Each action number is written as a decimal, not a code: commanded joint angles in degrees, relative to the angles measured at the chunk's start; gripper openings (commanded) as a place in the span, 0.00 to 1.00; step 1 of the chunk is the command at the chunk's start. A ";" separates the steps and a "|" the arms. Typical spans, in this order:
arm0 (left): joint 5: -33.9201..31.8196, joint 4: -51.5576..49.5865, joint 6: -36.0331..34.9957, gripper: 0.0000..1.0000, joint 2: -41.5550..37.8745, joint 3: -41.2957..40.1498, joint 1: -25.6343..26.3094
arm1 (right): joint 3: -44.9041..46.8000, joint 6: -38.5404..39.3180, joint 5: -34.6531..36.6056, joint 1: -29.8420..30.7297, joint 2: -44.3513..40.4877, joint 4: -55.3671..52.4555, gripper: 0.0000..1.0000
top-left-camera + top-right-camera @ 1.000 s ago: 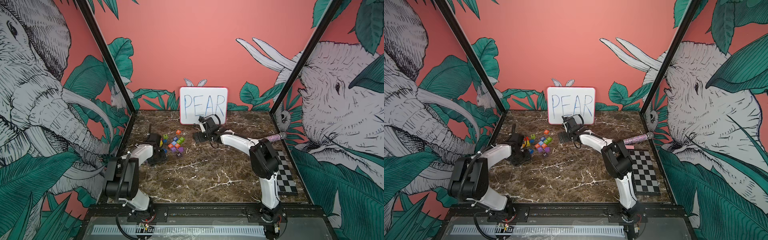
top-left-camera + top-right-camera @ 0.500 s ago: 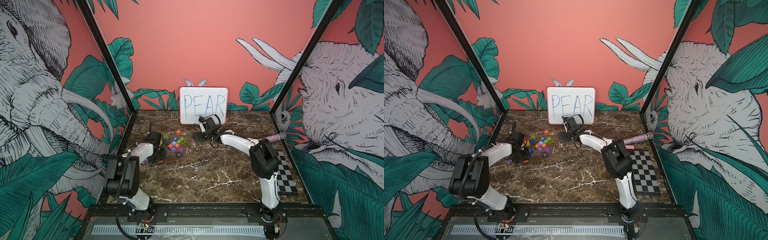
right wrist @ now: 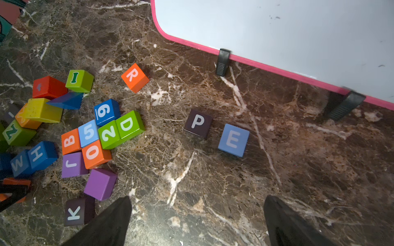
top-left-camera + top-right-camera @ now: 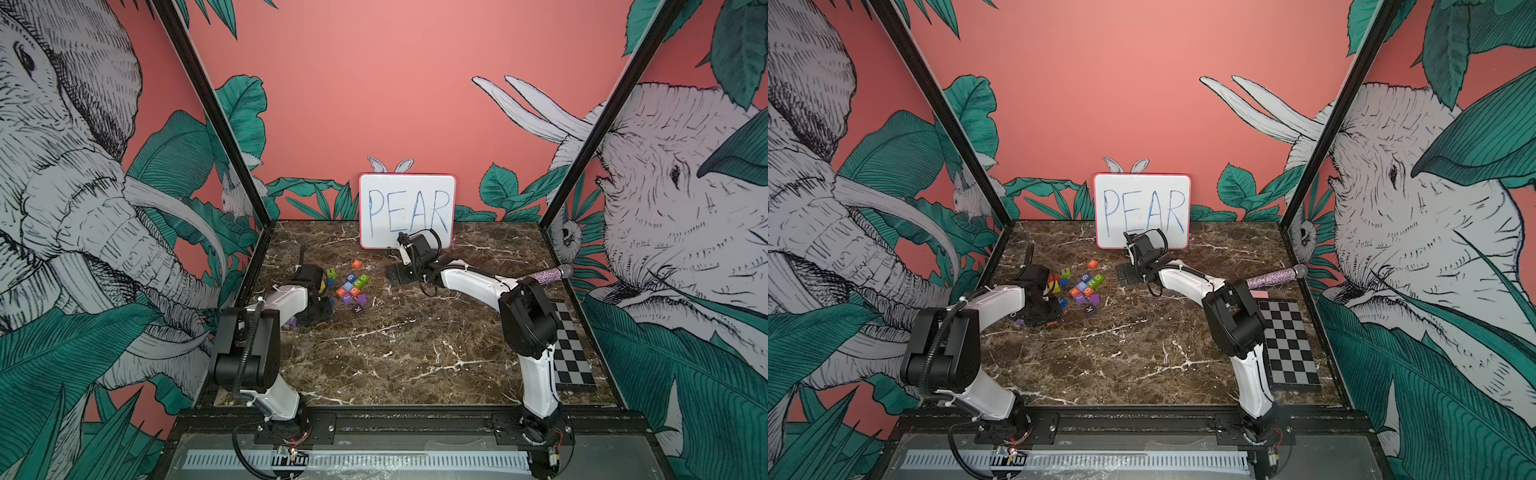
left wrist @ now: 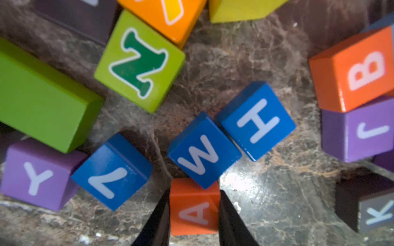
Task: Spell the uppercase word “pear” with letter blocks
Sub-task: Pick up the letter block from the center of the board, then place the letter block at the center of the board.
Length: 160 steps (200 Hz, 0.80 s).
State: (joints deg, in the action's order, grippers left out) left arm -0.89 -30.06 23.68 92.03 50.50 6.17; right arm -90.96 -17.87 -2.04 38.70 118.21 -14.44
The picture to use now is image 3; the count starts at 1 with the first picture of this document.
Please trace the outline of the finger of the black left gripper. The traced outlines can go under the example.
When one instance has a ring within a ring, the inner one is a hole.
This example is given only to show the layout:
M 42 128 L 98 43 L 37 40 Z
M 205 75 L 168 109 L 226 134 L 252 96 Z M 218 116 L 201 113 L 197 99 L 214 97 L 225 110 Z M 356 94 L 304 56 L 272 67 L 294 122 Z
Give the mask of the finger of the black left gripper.
M 13 190 L 13 187 L 17 188 L 17 192 L 13 193 L 11 197 L 6 199 L 5 201 L 1 202 L 1 212 L 24 198 L 28 194 L 28 187 L 27 186 L 20 186 L 20 193 L 18 186 L 6 186 L 6 185 L 1 185 L 1 193 L 11 193 Z

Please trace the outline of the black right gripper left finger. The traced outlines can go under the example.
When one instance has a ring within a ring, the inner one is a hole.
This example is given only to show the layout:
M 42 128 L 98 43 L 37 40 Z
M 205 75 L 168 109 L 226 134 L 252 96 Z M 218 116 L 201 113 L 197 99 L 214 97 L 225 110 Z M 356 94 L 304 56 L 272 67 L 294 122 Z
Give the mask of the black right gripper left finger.
M 129 196 L 117 199 L 64 246 L 123 246 L 132 213 Z

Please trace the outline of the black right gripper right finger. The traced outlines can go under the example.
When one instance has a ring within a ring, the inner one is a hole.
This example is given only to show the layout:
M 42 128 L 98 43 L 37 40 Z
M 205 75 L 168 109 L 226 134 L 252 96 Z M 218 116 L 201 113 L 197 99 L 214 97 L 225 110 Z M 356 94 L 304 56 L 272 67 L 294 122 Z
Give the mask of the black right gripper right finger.
M 276 196 L 264 202 L 264 216 L 272 246 L 333 246 L 334 243 L 313 228 Z

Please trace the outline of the light blue E block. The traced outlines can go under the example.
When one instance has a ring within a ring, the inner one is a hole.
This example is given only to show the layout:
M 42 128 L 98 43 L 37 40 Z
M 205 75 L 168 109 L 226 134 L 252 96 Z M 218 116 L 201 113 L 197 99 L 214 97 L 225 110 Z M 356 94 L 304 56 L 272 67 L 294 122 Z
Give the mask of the light blue E block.
M 218 145 L 218 149 L 243 157 L 250 132 L 248 130 L 226 124 Z

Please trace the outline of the dark purple P block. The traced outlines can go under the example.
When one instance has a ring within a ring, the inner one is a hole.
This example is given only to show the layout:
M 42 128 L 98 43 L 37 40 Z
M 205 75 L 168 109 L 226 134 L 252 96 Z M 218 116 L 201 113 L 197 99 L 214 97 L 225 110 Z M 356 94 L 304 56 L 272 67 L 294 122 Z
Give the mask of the dark purple P block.
M 186 121 L 184 131 L 206 139 L 211 127 L 213 117 L 192 109 Z

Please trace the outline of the orange R block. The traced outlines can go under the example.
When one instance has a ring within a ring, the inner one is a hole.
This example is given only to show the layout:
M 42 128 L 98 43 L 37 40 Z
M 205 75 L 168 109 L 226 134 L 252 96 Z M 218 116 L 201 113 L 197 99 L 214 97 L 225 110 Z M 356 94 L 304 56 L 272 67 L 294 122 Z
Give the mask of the orange R block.
M 123 73 L 121 78 L 128 88 L 134 93 L 138 93 L 147 83 L 150 82 L 150 79 L 141 70 L 137 63 L 134 63 L 125 73 Z

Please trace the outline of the orange A block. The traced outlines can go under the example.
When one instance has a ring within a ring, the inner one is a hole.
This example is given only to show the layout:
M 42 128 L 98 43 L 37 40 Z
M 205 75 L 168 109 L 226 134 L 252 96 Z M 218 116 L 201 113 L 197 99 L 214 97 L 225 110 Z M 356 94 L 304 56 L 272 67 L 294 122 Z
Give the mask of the orange A block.
M 28 191 L 30 191 L 30 187 L 31 187 L 31 180 L 28 179 L 15 179 L 15 178 L 5 178 L 2 182 L 2 185 L 6 185 L 6 186 L 18 186 L 19 189 L 19 193 L 20 191 L 20 186 L 27 186 L 28 187 Z M 8 199 L 9 197 L 12 196 L 13 193 L 17 192 L 17 188 L 13 187 L 13 190 L 11 193 L 1 193 L 1 202 L 5 201 L 6 199 Z

